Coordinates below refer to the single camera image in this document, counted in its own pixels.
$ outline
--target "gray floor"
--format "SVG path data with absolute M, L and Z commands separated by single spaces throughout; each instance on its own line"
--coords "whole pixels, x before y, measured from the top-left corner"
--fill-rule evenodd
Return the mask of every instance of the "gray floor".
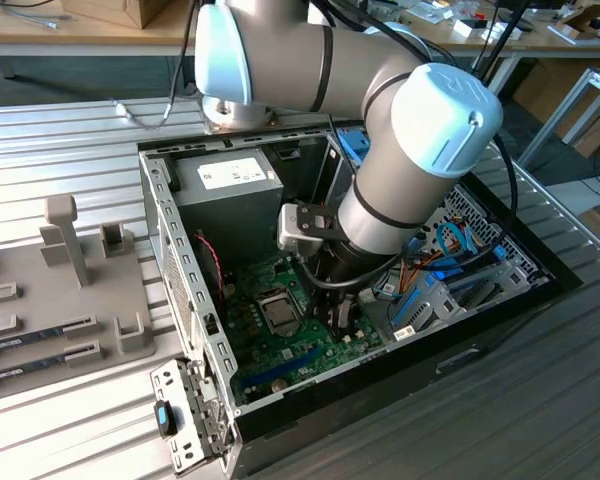
M 14 57 L 12 63 L 17 78 L 4 80 L 0 72 L 0 106 L 165 96 L 173 72 L 172 60 L 164 57 Z M 502 136 L 511 155 L 520 155 L 541 126 L 516 103 L 505 105 Z M 535 174 L 545 185 L 594 176 L 592 162 L 555 136 L 529 169 L 533 172 L 538 166 L 542 167 Z

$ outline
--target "blue ram slot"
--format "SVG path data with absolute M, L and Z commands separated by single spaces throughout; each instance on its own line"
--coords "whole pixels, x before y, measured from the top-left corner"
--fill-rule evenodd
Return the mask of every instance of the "blue ram slot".
M 360 131 L 338 130 L 338 137 L 346 154 L 358 167 L 362 165 L 364 157 L 369 153 L 371 144 L 369 137 Z
M 300 357 L 296 360 L 291 360 L 290 362 L 283 363 L 282 365 L 278 365 L 277 367 L 270 368 L 262 373 L 257 375 L 252 375 L 251 377 L 245 378 L 242 381 L 242 388 L 253 387 L 254 385 L 260 385 L 262 383 L 270 383 L 274 381 L 276 378 L 282 377 L 289 372 L 293 372 L 299 368 L 304 367 L 309 364 L 311 360 L 313 360 L 320 353 L 319 348 L 314 348 L 313 350 L 307 352 L 307 354 L 303 357 Z

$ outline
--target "wooden table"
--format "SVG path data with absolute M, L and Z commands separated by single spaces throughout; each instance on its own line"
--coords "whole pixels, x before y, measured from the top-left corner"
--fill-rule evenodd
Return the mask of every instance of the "wooden table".
M 143 30 L 73 13 L 69 14 L 73 20 L 59 21 L 59 28 L 54 30 L 9 15 L 0 7 L 0 56 L 177 55 L 182 45 L 187 4 L 188 0 L 172 0 Z M 60 2 L 55 1 L 23 13 L 65 12 Z
M 487 19 L 493 18 L 494 7 L 490 3 L 481 1 L 480 11 Z M 484 40 L 480 37 L 467 39 L 454 32 L 453 20 L 433 25 L 408 13 L 403 15 L 402 20 L 413 33 L 438 43 L 456 57 L 476 57 L 484 45 Z M 530 18 L 530 21 L 534 30 L 524 32 L 519 40 L 509 40 L 500 52 L 500 57 L 504 60 L 489 84 L 490 90 L 499 93 L 523 58 L 600 58 L 600 47 L 576 47 L 551 33 L 547 27 L 554 22 L 546 14 L 539 14 Z M 485 56 L 494 44 L 495 42 L 487 46 Z
M 61 22 L 58 30 L 52 30 L 7 15 L 0 8 L 0 57 L 177 55 L 186 7 L 187 0 L 173 0 L 144 30 L 75 14 L 72 14 L 72 21 Z M 30 13 L 35 10 L 36 14 L 62 13 L 59 1 L 31 10 Z M 481 11 L 487 18 L 493 17 L 493 6 L 485 1 Z M 405 13 L 403 21 L 414 33 L 438 43 L 457 57 L 476 57 L 484 44 L 481 38 L 466 39 L 454 32 L 452 20 L 433 25 Z M 547 30 L 549 24 L 548 20 L 538 19 L 534 21 L 533 32 L 523 33 L 520 40 L 508 42 L 501 52 L 504 60 L 490 84 L 491 90 L 499 92 L 518 62 L 525 57 L 600 58 L 600 48 L 574 47 L 550 33 Z

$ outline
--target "red wire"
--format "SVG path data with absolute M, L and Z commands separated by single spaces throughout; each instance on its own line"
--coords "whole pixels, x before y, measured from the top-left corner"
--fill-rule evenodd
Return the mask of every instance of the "red wire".
M 213 261 L 216 263 L 216 272 L 218 273 L 218 293 L 220 295 L 220 300 L 222 300 L 224 298 L 224 293 L 222 292 L 222 269 L 220 268 L 220 259 L 218 259 L 218 254 L 216 253 L 215 248 L 213 248 L 207 239 L 202 235 L 195 235 L 195 237 L 197 240 L 200 240 L 206 245 L 211 252 L 211 256 L 213 256 Z

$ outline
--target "desk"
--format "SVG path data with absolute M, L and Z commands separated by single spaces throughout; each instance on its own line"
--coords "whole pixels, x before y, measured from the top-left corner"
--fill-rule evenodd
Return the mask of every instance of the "desk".
M 155 121 L 164 102 L 126 103 Z M 146 132 L 109 102 L 0 108 L 0 247 L 40 241 L 46 195 L 76 196 L 81 234 L 123 222 L 137 239 L 157 345 L 152 357 L 1 399 L 0 478 L 173 480 L 149 372 L 181 350 L 146 237 L 136 143 L 203 134 L 200 115 L 178 101 L 164 127 Z M 509 202 L 493 150 L 475 171 Z M 600 478 L 600 242 L 518 173 L 519 218 L 585 285 L 479 363 L 254 479 Z M 222 480 L 219 470 L 188 478 Z
M 493 5 L 482 0 L 480 11 L 487 19 L 493 18 Z M 523 58 L 600 58 L 600 47 L 576 47 L 548 30 L 554 22 L 542 17 L 530 19 L 534 25 L 532 32 L 524 32 L 520 40 L 509 40 L 500 52 L 504 58 L 498 67 L 489 89 L 500 93 L 505 83 Z M 438 43 L 456 57 L 476 57 L 484 45 L 482 38 L 467 39 L 453 31 L 453 20 L 445 20 L 433 25 L 413 15 L 402 15 L 402 23 L 408 25 L 413 33 Z M 493 45 L 487 46 L 485 56 L 492 50 Z
M 0 57 L 177 55 L 186 7 L 187 0 L 173 0 L 144 30 L 72 14 L 74 20 L 62 22 L 57 31 L 7 15 L 0 8 Z M 34 10 L 36 14 L 62 12 L 59 1 Z M 493 6 L 484 0 L 481 11 L 487 18 L 493 17 Z M 405 13 L 403 23 L 415 34 L 438 43 L 457 57 L 476 57 L 484 44 L 481 38 L 466 39 L 454 32 L 451 20 L 433 25 Z M 504 61 L 489 86 L 492 91 L 500 92 L 522 58 L 600 58 L 600 48 L 574 47 L 549 32 L 547 26 L 551 22 L 535 20 L 533 23 L 536 27 L 533 32 L 524 33 L 520 40 L 509 41 L 502 50 L 500 55 Z
M 187 4 L 172 0 L 143 30 L 73 13 L 73 20 L 60 21 L 60 28 L 53 30 L 0 8 L 0 56 L 175 56 L 182 45 Z M 29 10 L 25 13 L 65 13 L 59 1 Z

